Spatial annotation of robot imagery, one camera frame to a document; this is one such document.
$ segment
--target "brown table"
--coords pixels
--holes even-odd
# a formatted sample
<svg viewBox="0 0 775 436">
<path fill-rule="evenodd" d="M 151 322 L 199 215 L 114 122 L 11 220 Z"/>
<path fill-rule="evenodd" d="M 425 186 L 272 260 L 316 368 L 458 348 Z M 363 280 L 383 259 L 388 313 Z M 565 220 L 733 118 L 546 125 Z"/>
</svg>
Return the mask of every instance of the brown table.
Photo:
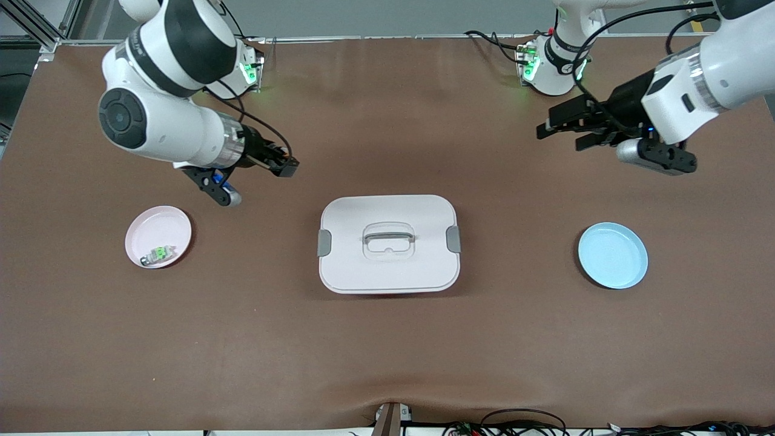
<svg viewBox="0 0 775 436">
<path fill-rule="evenodd" d="M 601 98 L 661 57 L 661 38 L 603 39 Z M 41 64 L 2 160 L 0 428 L 300 429 L 537 407 L 572 426 L 775 419 L 775 124 L 761 100 L 691 139 L 671 178 L 534 139 L 550 98 L 470 40 L 280 45 L 247 106 L 301 167 L 232 178 L 223 209 L 169 164 L 102 136 L 103 47 Z M 219 107 L 200 95 L 198 102 Z M 434 193 L 456 208 L 462 271 L 433 295 L 339 296 L 315 256 L 341 196 Z M 173 268 L 124 253 L 143 210 L 195 224 Z M 579 273 L 593 223 L 631 227 L 649 272 L 624 292 Z"/>
</svg>

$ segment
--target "white plate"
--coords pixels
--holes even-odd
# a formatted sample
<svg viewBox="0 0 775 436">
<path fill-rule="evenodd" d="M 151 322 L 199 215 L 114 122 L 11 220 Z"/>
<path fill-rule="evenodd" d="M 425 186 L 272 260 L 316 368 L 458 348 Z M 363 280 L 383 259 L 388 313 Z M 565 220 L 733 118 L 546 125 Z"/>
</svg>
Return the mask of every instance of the white plate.
<svg viewBox="0 0 775 436">
<path fill-rule="evenodd" d="M 637 285 L 646 275 L 649 255 L 632 230 L 617 223 L 599 223 L 579 240 L 579 261 L 594 281 L 611 289 Z"/>
<path fill-rule="evenodd" d="M 129 225 L 124 240 L 126 255 L 143 268 L 162 268 L 175 263 L 191 243 L 191 221 L 177 207 L 156 206 L 138 215 Z M 140 258 L 156 247 L 170 245 L 175 255 L 157 264 L 143 266 Z"/>
</svg>

